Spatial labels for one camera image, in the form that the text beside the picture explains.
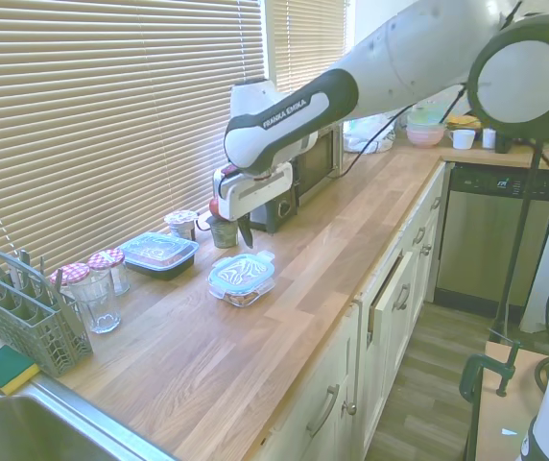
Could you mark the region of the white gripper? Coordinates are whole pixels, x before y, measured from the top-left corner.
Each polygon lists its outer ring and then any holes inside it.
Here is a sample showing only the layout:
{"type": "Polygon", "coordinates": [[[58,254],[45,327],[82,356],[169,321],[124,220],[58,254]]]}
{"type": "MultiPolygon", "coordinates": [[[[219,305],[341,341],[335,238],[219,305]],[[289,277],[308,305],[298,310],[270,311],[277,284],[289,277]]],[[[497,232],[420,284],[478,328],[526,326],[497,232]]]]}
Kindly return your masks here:
{"type": "Polygon", "coordinates": [[[289,190],[293,183],[293,167],[285,162],[268,177],[253,178],[229,164],[213,175],[212,214],[228,221],[236,221],[241,236],[253,248],[251,215],[256,208],[289,190]]]}

